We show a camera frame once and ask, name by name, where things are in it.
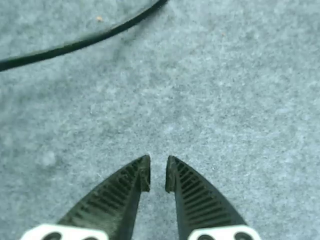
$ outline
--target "mounting screw hole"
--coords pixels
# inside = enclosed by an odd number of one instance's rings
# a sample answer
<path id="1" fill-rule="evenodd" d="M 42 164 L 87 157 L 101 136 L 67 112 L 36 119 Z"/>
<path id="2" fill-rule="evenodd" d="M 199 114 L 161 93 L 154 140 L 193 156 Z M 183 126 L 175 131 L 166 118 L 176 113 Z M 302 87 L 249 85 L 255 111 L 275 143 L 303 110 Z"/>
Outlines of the mounting screw hole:
<path id="1" fill-rule="evenodd" d="M 253 238 L 244 233 L 244 232 L 238 232 L 235 236 L 234 236 L 235 240 L 253 240 Z"/>
<path id="2" fill-rule="evenodd" d="M 62 236 L 59 232 L 52 232 L 42 238 L 42 240 L 60 240 L 61 237 Z"/>
<path id="3" fill-rule="evenodd" d="M 197 240 L 215 240 L 212 236 L 209 235 L 201 235 Z"/>

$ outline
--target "black wire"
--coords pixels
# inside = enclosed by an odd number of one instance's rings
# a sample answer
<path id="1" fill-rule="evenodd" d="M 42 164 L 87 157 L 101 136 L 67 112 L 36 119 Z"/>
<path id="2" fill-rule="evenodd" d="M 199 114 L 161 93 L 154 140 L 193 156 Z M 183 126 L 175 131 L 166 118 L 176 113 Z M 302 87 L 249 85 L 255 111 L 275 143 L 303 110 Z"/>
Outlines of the black wire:
<path id="1" fill-rule="evenodd" d="M 157 0 L 155 3 L 152 3 L 150 6 L 142 9 L 135 17 L 130 18 L 124 23 L 116 25 L 111 30 L 94 33 L 79 40 L 65 43 L 63 45 L 56 46 L 47 50 L 37 51 L 23 56 L 2 59 L 0 60 L 0 72 L 28 64 L 33 64 L 43 60 L 52 59 L 111 38 L 137 25 L 142 20 L 146 19 L 151 14 L 156 12 L 167 1 L 168 0 Z"/>

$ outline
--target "small debris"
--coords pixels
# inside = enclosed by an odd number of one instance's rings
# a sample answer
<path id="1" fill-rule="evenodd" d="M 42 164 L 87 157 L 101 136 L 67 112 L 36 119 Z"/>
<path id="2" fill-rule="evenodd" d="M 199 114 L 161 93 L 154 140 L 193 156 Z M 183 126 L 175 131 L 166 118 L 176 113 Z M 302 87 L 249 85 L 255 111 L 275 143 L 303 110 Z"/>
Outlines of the small debris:
<path id="1" fill-rule="evenodd" d="M 97 20 L 98 22 L 102 22 L 102 21 L 103 21 L 103 19 L 102 19 L 101 16 L 97 16 L 97 17 L 96 17 L 96 20 Z"/>

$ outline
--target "gray carpet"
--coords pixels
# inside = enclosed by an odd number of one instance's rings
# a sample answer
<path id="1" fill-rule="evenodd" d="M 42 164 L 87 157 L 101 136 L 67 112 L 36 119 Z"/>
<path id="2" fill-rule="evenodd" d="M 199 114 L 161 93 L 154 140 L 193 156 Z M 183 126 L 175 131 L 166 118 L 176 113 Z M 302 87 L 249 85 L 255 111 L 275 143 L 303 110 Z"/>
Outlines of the gray carpet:
<path id="1" fill-rule="evenodd" d="M 108 28 L 146 2 L 1 1 L 0 58 Z M 319 0 L 169 0 L 112 39 L 1 72 L 0 238 L 54 223 L 150 154 L 134 240 L 178 239 L 168 155 L 263 239 L 320 240 L 319 10 Z"/>

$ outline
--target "black cable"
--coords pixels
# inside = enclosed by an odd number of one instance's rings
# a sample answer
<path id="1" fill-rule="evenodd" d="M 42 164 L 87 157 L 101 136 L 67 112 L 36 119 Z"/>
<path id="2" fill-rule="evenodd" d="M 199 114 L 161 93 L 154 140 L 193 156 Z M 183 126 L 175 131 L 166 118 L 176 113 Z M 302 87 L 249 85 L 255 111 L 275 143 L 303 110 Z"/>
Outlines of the black cable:
<path id="1" fill-rule="evenodd" d="M 155 3 L 152 3 L 150 6 L 143 8 L 135 17 L 130 18 L 124 23 L 116 25 L 111 30 L 102 31 L 98 33 L 91 34 L 79 40 L 65 43 L 54 48 L 47 50 L 37 51 L 29 53 L 23 56 L 17 56 L 7 59 L 0 60 L 0 72 L 21 67 L 28 64 L 33 64 L 47 59 L 52 59 L 64 54 L 74 52 L 79 49 L 83 49 L 90 45 L 96 44 L 108 38 L 111 38 L 119 33 L 122 33 L 131 27 L 137 25 L 142 20 L 149 17 L 151 14 L 156 12 L 160 7 L 162 7 L 168 0 L 157 0 Z"/>

